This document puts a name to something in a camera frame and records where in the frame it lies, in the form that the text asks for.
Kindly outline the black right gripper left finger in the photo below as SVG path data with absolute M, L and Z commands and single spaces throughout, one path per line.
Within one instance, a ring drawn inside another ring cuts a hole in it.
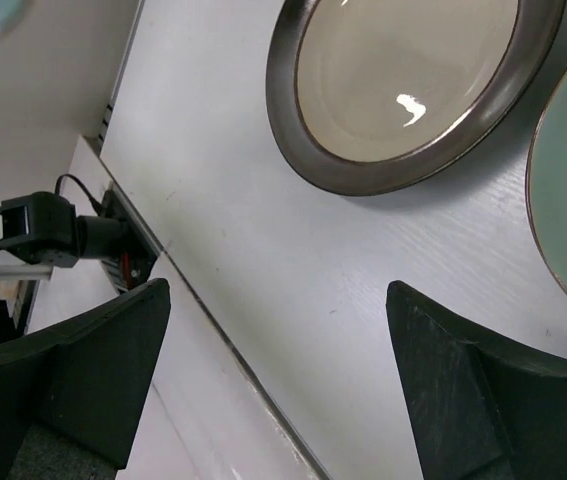
M 0 344 L 0 479 L 125 469 L 169 315 L 169 283 L 155 279 Z

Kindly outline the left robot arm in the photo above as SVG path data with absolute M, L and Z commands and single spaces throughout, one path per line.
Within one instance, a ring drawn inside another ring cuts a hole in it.
M 61 195 L 65 179 L 87 196 L 95 214 L 83 216 Z M 54 190 L 0 203 L 0 280 L 36 280 L 82 259 L 124 260 L 134 240 L 125 220 L 104 216 L 103 205 L 76 176 L 63 174 Z

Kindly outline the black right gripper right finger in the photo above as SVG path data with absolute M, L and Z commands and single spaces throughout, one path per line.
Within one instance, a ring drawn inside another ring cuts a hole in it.
M 426 479 L 567 479 L 567 359 L 401 281 L 386 312 Z

